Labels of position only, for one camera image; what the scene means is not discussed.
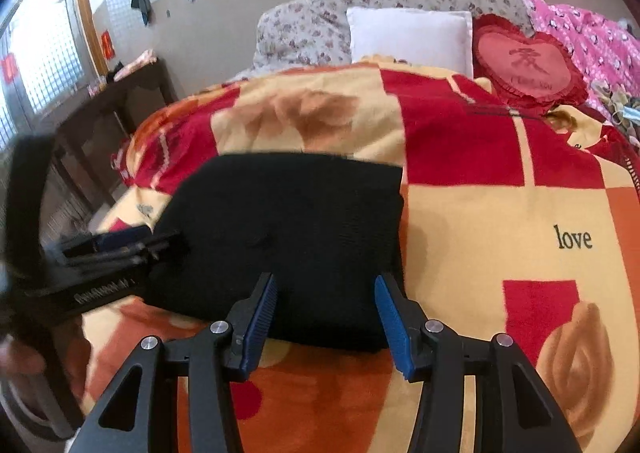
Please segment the person left hand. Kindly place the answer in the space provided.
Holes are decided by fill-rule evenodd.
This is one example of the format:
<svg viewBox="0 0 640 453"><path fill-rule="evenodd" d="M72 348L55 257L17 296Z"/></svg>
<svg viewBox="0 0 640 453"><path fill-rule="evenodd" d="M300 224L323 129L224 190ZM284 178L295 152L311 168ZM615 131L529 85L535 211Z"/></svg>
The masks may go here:
<svg viewBox="0 0 640 453"><path fill-rule="evenodd" d="M37 351L6 335L1 339L0 369L3 377L30 376L43 373L46 363Z"/></svg>

